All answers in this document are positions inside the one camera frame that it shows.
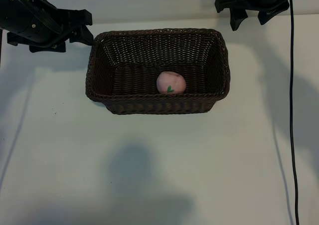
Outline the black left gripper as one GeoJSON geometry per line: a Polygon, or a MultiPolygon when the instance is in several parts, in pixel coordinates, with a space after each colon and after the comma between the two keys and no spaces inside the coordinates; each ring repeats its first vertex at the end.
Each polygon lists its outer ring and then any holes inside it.
{"type": "Polygon", "coordinates": [[[58,9],[47,0],[6,0],[7,43],[28,45],[32,53],[66,52],[66,40],[93,45],[87,28],[92,24],[85,9],[58,9]]]}

